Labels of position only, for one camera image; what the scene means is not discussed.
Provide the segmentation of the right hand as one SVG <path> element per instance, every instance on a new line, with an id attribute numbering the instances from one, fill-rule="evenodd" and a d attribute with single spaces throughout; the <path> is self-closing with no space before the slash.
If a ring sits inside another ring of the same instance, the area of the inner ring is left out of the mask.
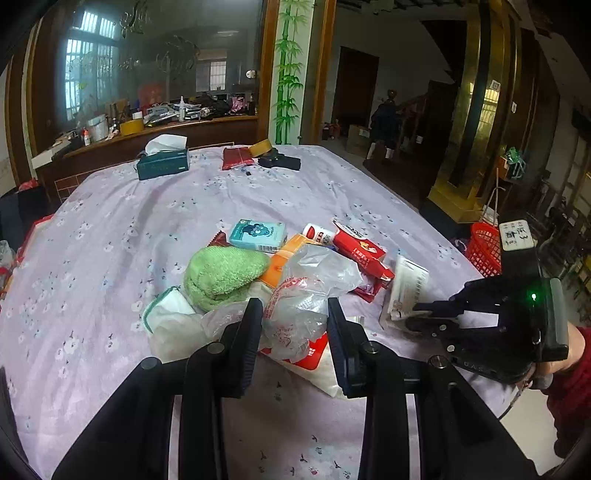
<path id="1" fill-rule="evenodd" d="M 585 350 L 585 338 L 581 331 L 572 323 L 568 323 L 568 341 L 568 357 L 565 360 L 538 364 L 535 372 L 537 377 L 566 372 L 579 362 Z"/>

